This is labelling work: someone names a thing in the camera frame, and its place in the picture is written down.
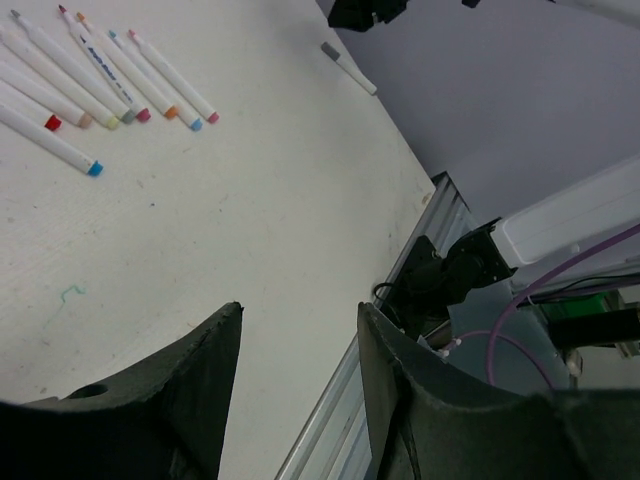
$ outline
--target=red marker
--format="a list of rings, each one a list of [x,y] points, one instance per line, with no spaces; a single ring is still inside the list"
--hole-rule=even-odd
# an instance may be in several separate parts
[[[62,121],[49,110],[2,81],[0,81],[0,101],[52,132],[62,125]]]

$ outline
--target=white marker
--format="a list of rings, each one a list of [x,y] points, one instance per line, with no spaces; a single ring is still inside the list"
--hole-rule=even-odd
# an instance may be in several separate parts
[[[0,100],[47,130],[54,132],[62,125],[49,110],[5,82],[0,82]]]
[[[69,32],[73,39],[80,46],[85,55],[87,55],[91,63],[93,63],[93,66],[96,67],[98,72],[100,72],[100,75],[104,77],[109,86],[114,92],[116,92],[116,95],[118,95],[120,100],[129,107],[131,112],[133,112],[133,115],[138,120],[141,122],[149,120],[151,118],[149,109],[140,104],[133,93],[131,93],[131,88],[118,78],[120,73],[115,69],[104,52],[94,43],[93,37],[87,29],[84,28],[80,22],[76,21],[76,19],[73,18],[62,5],[58,5],[58,8],[69,25]]]
[[[0,61],[0,78],[67,122],[82,128],[87,128],[91,124],[91,115],[80,110],[63,96],[41,87],[4,61]]]
[[[133,121],[134,115],[133,112],[129,110],[129,107],[122,103],[111,90],[100,83],[93,75],[87,73],[82,65],[47,35],[44,30],[39,27],[34,27],[29,20],[15,10],[11,10],[11,14],[27,31],[27,35],[29,35],[31,41],[40,47],[44,53],[49,55],[51,60],[57,63],[123,122],[131,123]]]
[[[171,119],[178,114],[178,109],[162,94],[158,88],[151,83],[147,77],[133,64],[131,60],[111,41],[111,38],[102,30],[96,28],[87,21],[86,17],[80,12],[76,14],[78,19],[89,30],[94,40],[107,54],[107,56],[116,64],[116,67],[124,73],[138,90],[149,99],[149,101],[162,113],[165,117]]]
[[[153,67],[151,67],[135,49],[120,40],[120,37],[118,37],[113,30],[109,30],[109,35],[129,60],[138,67],[138,70],[140,70],[142,74],[151,81],[151,83],[158,87],[170,102],[173,102],[173,104],[178,107],[178,116],[180,117],[180,120],[182,120],[187,127],[194,132],[200,131],[200,129],[202,129],[202,120],[200,120],[198,113],[191,107],[191,105],[178,96],[175,91],[166,84],[166,81],[153,69]]]
[[[176,87],[184,98],[195,107],[200,115],[207,119],[209,123],[215,123],[220,116],[216,113],[216,109],[213,108],[209,103],[200,96],[198,92],[196,92],[191,85],[178,73],[178,71],[173,68],[173,66],[165,60],[165,58],[160,55],[153,46],[147,42],[145,42],[140,35],[136,34],[133,30],[129,30],[129,35],[134,42],[138,44],[140,47],[140,51],[145,56],[147,60],[151,62],[151,64],[158,69],[158,71],[169,80],[171,85]]]
[[[353,78],[356,82],[360,84],[362,88],[364,88],[370,95],[375,95],[378,87],[376,87],[373,83],[369,81],[367,77],[358,69],[355,63],[344,58],[342,55],[338,53],[338,51],[329,45],[327,42],[324,42],[320,45],[320,48],[327,56],[336,62],[340,68],[342,68],[345,72],[349,74],[351,78]]]
[[[30,65],[42,78],[48,80],[54,87],[76,102],[80,108],[84,109],[98,122],[110,130],[118,126],[120,121],[112,112],[37,52],[31,44],[17,35],[5,32],[2,27],[0,27],[0,37],[9,50]]]
[[[91,177],[97,177],[102,171],[102,165],[96,160],[2,102],[0,121]]]

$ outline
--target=green scribble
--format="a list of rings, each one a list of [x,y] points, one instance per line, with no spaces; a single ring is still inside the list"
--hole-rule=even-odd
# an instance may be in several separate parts
[[[85,293],[87,293],[87,291],[83,288],[80,288],[77,285],[71,285],[69,288],[67,288],[64,292],[62,292],[60,294],[60,300],[62,300],[62,304],[60,305],[60,307],[58,307],[58,310],[56,310],[56,313],[54,313],[53,315],[51,315],[47,321],[45,322],[44,326],[46,327],[49,322],[51,320],[54,320],[58,315],[60,315],[60,312],[62,312],[62,309],[64,308],[65,304],[67,303],[67,294],[71,293],[71,292],[75,292],[78,295],[84,295]]]

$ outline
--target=gray marker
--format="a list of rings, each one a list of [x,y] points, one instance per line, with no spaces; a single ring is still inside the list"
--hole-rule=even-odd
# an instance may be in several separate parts
[[[338,53],[338,51],[329,45],[327,42],[324,42],[320,45],[320,48],[327,56],[340,65],[345,72],[349,74],[351,78],[353,78],[356,82],[360,84],[362,88],[364,88],[369,94],[375,95],[378,88],[369,81],[367,77],[358,69],[355,63],[351,60],[344,58],[342,55]]]

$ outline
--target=white table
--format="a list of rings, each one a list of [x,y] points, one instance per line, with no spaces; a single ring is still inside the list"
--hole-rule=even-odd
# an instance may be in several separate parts
[[[68,395],[238,300],[220,478],[273,478],[433,185],[380,102],[320,51],[342,44],[313,0],[67,7],[139,31],[221,120],[65,125],[98,179],[0,128],[0,397]],[[92,68],[55,4],[19,8]]]

